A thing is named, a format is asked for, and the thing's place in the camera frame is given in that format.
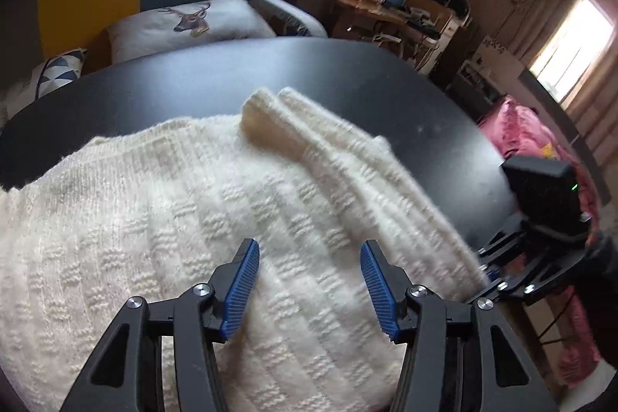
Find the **white knit sweater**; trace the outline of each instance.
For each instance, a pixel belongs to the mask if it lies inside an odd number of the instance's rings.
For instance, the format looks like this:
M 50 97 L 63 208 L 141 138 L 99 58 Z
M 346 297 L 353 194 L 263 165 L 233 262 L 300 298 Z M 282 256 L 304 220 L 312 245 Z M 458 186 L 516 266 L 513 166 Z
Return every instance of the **white knit sweater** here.
M 0 194 L 0 366 L 32 412 L 56 411 L 131 295 L 176 297 L 261 247 L 243 326 L 217 346 L 232 412 L 388 405 L 404 347 L 379 330 L 359 245 L 379 241 L 447 299 L 483 286 L 461 238 L 384 139 L 292 90 L 241 116 L 95 138 Z M 176 410 L 173 350 L 163 351 Z

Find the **curtain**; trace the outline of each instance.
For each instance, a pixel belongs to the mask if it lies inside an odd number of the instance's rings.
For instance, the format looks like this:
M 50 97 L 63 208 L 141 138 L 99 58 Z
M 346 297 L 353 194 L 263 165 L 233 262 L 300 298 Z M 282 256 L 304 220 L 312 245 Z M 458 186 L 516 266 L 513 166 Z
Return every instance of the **curtain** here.
M 563 101 L 600 166 L 618 154 L 618 32 L 594 67 Z
M 507 48 L 526 66 L 543 50 L 578 0 L 533 0 Z

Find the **metal screw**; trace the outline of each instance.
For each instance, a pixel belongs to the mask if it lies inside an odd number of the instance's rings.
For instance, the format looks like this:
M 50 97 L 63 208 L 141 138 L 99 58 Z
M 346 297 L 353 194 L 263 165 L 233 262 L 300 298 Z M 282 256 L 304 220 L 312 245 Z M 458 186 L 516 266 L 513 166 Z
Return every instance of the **metal screw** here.
M 412 297 L 425 297 L 427 295 L 427 289 L 423 285 L 412 285 L 409 292 Z
M 194 286 L 194 294 L 198 297 L 204 297 L 205 295 L 210 294 L 212 288 L 207 283 L 200 283 L 199 285 Z
M 483 310 L 490 310 L 494 307 L 494 303 L 485 297 L 481 297 L 477 300 L 477 306 Z
M 142 304 L 144 303 L 144 299 L 142 297 L 136 296 L 136 297 L 131 297 L 128 301 L 127 301 L 127 307 L 129 309 L 137 309 L 138 307 L 140 307 Z

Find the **ribbed blue pad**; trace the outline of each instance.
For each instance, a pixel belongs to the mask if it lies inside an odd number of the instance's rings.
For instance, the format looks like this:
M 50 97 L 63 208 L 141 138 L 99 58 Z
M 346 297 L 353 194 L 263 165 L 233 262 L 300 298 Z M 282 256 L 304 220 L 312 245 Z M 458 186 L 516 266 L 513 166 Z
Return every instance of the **ribbed blue pad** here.
M 257 241 L 253 241 L 249 245 L 238 274 L 234 278 L 226 297 L 223 324 L 221 325 L 221 334 L 225 340 L 229 340 L 240 327 L 240 321 L 245 312 L 246 302 L 249 300 L 249 294 L 251 294 L 259 266 L 260 248 Z
M 390 340 L 395 340 L 399 334 L 395 299 L 390 293 L 384 276 L 382 276 L 367 243 L 363 243 L 360 247 L 360 270 L 363 273 L 367 290 L 369 290 L 369 295 L 372 298 L 373 309 L 375 309 L 378 316 L 380 328 L 390 337 Z

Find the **sofa armrest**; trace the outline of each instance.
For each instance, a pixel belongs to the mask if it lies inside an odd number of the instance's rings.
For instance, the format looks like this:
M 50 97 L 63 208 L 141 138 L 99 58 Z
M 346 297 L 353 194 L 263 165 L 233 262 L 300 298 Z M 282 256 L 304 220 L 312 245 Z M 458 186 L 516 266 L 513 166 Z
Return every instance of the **sofa armrest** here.
M 283 0 L 246 0 L 266 18 L 277 18 L 283 25 L 283 36 L 328 37 L 321 23 L 296 6 Z

